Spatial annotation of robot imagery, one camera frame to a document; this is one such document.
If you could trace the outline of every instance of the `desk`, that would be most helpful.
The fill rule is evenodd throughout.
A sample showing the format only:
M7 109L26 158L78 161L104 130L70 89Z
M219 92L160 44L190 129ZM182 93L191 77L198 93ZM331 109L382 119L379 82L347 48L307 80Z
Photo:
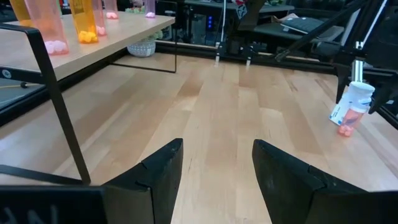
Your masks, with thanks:
M220 22L223 15L223 3L220 2L204 2L204 1L195 1L195 0L186 0L184 4L191 6L188 18L188 39L192 38L192 19L193 14L204 14L207 16L220 16ZM226 11L226 21L234 11L237 9L237 5L234 3L227 3L227 11ZM268 6L264 5L260 14L271 14L275 16L286 16L286 14L280 14L280 12L288 12L290 10L294 10L293 6L281 5L281 6Z
M81 180L6 165L0 165L0 174L55 184L89 184L91 182L70 116L57 83L58 80L106 58L127 45L133 44L164 27L170 26L175 20L174 17L166 16L147 19L143 15L125 12L120 12L119 16L118 21L106 21L107 37L100 37L99 43L89 45L78 43L72 16L63 16L63 28L70 52L68 55L51 57L47 55L43 39L37 33L37 30L8 24L1 25L1 78L46 85Z
M204 1L196 1L196 0L185 0L184 2L187 5L191 6L202 6L202 7L212 7L212 8L217 8L217 9L222 9L223 8L223 3L221 2L204 2ZM228 10L235 10L238 6L235 3L227 3L226 8ZM289 10L294 10L294 6L286 6L286 5L281 5L281 6L267 6L264 5L260 13L268 13L268 12L280 12L280 11L289 11Z

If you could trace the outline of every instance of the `wooden floor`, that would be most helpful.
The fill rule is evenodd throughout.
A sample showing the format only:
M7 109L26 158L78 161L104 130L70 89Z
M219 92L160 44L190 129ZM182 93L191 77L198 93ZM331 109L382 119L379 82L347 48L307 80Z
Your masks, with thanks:
M120 63L172 69L171 55ZM178 73L108 66L66 91L93 183L184 139L173 223L270 223L251 159L254 139L366 190L398 189L398 131L378 114L351 138L328 120L336 78L178 57ZM78 177L51 103L0 128L0 164ZM2 184L34 184L0 176Z

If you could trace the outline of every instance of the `pink ball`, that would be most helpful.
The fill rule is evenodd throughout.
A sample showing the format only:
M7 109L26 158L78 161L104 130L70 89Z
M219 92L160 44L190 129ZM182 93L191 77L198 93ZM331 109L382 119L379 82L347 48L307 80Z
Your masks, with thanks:
M105 35L105 27L97 26L97 33L99 35Z
M347 126L345 126L345 125L342 125L342 126L340 126L340 127L338 128L338 132L339 132L340 134L344 134L344 133L346 132L346 130L347 130Z
M61 40L54 41L54 50L56 52L62 52L67 49L67 44L62 42Z
M118 15L117 15L116 13L114 13L114 12L107 12L107 13L106 13L106 17L107 17L108 19L117 19L117 18L118 18Z
M154 12L148 12L145 17L147 18L154 18L155 17L155 13Z
M47 50L47 53L53 54L55 49L54 49L54 42L52 41L46 41L44 42L45 49Z
M352 134L353 134L352 131L346 131L346 132L344 133L344 135L345 135L346 137L350 137Z

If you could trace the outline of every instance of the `cable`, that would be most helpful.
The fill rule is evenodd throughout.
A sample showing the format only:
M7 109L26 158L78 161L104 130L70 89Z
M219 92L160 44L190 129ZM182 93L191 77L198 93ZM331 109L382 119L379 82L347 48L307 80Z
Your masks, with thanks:
M223 39L224 39L225 14L226 14L226 0L224 0L224 5L223 5L223 28L221 30L221 40L220 40L220 42L222 42Z
M3 89L3 88L27 88L28 86L36 86L36 85L39 85L39 84L22 82L20 85L0 86L0 89Z

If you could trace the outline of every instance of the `white bottle cap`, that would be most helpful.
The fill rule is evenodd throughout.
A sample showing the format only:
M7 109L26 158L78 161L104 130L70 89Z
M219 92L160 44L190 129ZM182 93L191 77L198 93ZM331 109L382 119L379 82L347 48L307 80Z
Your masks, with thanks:
M363 82L351 82L349 84L349 89L364 95L372 95L375 91L373 86Z

